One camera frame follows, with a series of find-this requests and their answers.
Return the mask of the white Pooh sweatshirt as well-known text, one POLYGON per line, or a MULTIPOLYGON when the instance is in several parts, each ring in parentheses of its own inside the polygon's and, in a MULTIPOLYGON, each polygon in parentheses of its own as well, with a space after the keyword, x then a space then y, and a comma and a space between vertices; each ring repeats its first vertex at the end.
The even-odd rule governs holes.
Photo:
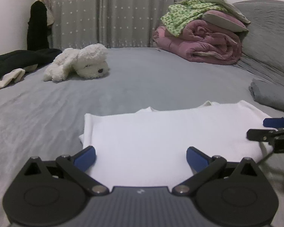
POLYGON ((84 116, 80 141, 93 146, 96 162, 90 176, 107 186, 174 187, 191 177, 186 151, 239 162, 259 162, 272 152, 266 143, 250 141, 249 129, 261 129, 267 114, 246 101, 211 103, 186 110, 84 116))

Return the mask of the folded grey garment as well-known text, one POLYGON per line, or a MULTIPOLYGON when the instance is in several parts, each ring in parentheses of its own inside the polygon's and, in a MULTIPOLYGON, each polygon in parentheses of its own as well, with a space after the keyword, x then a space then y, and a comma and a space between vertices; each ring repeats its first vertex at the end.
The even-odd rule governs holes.
POLYGON ((255 102, 284 112, 283 87, 263 80, 253 79, 249 91, 255 102))

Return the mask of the grey bed blanket roll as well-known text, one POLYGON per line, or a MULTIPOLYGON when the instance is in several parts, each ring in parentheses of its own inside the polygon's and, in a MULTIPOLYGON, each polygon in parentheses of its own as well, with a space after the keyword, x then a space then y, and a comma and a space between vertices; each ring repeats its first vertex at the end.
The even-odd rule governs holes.
POLYGON ((236 66, 284 87, 284 2, 250 0, 234 3, 251 23, 242 39, 236 66))

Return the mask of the cream cloth under black garment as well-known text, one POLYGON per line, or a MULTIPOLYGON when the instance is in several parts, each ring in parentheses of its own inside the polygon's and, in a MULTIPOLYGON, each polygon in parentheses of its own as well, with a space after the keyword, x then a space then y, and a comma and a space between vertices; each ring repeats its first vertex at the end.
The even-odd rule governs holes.
POLYGON ((18 68, 12 70, 10 73, 5 74, 0 78, 0 89, 5 88, 9 84, 16 84, 22 80, 25 75, 25 70, 18 68))

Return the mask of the folded mauve comforter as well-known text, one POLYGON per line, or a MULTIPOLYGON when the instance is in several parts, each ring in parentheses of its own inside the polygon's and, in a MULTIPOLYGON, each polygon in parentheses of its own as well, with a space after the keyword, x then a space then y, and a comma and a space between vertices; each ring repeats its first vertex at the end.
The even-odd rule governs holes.
POLYGON ((199 19, 188 23, 178 37, 160 26, 153 40, 157 47, 191 62, 232 65, 242 55, 242 44, 236 34, 199 19))

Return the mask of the mauve and cream pillow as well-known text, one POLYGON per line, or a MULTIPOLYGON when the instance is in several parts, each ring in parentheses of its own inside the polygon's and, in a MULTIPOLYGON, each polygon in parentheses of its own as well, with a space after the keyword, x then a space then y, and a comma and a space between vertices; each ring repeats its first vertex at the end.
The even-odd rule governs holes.
POLYGON ((231 32, 248 32, 247 25, 251 22, 227 0, 198 0, 206 3, 216 3, 226 9, 221 12, 216 9, 209 10, 202 15, 202 20, 224 28, 231 32))

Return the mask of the white plush dog toy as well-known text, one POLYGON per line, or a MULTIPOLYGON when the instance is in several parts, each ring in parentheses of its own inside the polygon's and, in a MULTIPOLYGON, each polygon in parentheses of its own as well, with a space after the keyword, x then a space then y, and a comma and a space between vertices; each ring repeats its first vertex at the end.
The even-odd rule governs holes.
POLYGON ((99 79, 109 73, 107 48, 102 44, 92 44, 83 49, 67 48, 55 57, 43 74, 43 80, 62 82, 70 74, 83 79, 99 79))

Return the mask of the black garment on bed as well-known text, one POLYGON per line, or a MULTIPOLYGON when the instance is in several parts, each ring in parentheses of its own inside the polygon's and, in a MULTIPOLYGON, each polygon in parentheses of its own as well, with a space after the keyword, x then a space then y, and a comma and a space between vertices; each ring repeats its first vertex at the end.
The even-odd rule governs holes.
POLYGON ((37 65, 37 67, 48 65, 61 53, 59 49, 41 49, 37 51, 16 50, 0 55, 0 78, 15 69, 24 69, 32 65, 37 65))

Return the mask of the black hanging garment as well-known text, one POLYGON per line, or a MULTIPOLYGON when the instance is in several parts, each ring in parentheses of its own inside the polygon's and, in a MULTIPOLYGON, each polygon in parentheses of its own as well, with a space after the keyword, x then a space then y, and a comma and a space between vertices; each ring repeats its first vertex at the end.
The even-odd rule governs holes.
POLYGON ((49 49, 47 9, 43 2, 36 1, 30 10, 27 30, 27 50, 49 49))

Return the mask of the green patterned cloth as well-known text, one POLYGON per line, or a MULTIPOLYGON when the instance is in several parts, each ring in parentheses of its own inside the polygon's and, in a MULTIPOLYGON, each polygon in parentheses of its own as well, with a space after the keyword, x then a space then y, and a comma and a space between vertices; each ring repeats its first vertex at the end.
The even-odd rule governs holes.
POLYGON ((162 24, 173 36, 180 36, 183 29, 191 21, 200 19, 209 10, 227 12, 227 9, 217 3, 198 0, 184 0, 168 7, 168 12, 161 17, 162 24))

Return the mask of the grey dotted curtain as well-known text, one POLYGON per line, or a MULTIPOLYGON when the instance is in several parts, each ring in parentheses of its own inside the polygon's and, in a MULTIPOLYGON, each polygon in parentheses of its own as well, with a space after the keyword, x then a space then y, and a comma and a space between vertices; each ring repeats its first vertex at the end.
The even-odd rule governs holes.
POLYGON ((55 48, 152 47, 168 6, 180 0, 50 0, 55 48))

